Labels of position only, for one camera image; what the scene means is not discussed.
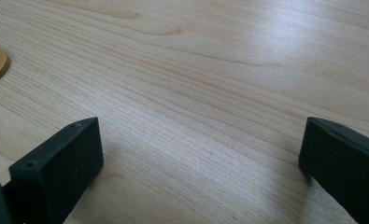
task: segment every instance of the light wood surface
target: light wood surface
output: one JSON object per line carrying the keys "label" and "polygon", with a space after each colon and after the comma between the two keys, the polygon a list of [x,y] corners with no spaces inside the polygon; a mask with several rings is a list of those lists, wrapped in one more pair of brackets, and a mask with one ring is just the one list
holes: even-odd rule
{"label": "light wood surface", "polygon": [[105,168],[65,223],[354,223],[298,154],[369,136],[369,1],[0,0],[0,182],[68,123]]}

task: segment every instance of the wood grain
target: wood grain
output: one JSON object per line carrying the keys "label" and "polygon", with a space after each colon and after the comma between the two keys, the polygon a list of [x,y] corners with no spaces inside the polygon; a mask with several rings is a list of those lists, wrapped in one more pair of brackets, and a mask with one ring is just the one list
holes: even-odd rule
{"label": "wood grain", "polygon": [[65,223],[354,223],[297,160],[309,116],[369,136],[369,1],[0,0],[0,47],[0,182],[100,119]]}

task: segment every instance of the black plastic block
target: black plastic block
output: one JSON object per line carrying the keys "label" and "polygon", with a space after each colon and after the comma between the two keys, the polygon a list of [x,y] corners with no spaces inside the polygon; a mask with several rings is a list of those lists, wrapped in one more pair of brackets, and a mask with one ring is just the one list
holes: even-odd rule
{"label": "black plastic block", "polygon": [[359,223],[369,223],[369,138],[341,124],[308,118],[300,168]]}
{"label": "black plastic block", "polygon": [[61,224],[103,167],[97,118],[72,123],[9,167],[26,223]]}

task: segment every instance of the wooden table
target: wooden table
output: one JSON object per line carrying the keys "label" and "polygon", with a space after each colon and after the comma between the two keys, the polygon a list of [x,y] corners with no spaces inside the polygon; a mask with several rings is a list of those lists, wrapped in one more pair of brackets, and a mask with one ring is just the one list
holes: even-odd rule
{"label": "wooden table", "polygon": [[369,136],[369,1],[0,0],[0,182],[98,117],[105,168],[65,223],[353,223],[298,154]]}

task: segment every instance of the small hole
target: small hole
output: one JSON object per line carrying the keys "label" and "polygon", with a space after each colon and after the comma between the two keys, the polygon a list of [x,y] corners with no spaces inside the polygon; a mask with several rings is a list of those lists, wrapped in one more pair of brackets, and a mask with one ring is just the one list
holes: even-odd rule
{"label": "small hole", "polygon": [[34,161],[28,161],[24,164],[24,168],[32,168],[35,166],[35,162]]}

